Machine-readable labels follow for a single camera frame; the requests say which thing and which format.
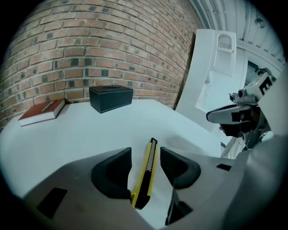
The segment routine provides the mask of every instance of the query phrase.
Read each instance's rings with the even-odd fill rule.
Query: yellow utility knife
[[[144,208],[150,199],[156,168],[156,156],[157,140],[151,138],[151,142],[149,143],[146,151],[145,162],[140,178],[136,188],[131,194],[132,206],[136,209]]]

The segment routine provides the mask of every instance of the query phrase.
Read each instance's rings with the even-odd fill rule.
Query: box lid
[[[128,88],[121,85],[102,85],[102,86],[91,86],[89,87],[92,91],[101,94],[101,93],[113,93],[121,91],[133,91],[132,88]]]

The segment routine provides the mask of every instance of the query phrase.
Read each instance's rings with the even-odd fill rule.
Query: black box
[[[104,113],[132,103],[133,89],[120,85],[89,87],[90,104]]]

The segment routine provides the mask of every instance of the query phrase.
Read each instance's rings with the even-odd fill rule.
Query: red book
[[[64,99],[59,99],[51,102],[44,102],[32,106],[20,117],[21,126],[47,121],[57,118],[59,112],[65,105]]]

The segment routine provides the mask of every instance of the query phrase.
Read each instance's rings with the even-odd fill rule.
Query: table surface
[[[0,166],[11,191],[23,198],[61,166],[111,150],[132,147],[128,189],[133,190],[150,139],[158,146],[220,157],[219,141],[193,121],[154,100],[133,100],[103,114],[89,102],[66,105],[57,119],[21,127],[14,117],[0,134]],[[172,186],[157,156],[150,201],[137,210],[152,227],[164,227]]]

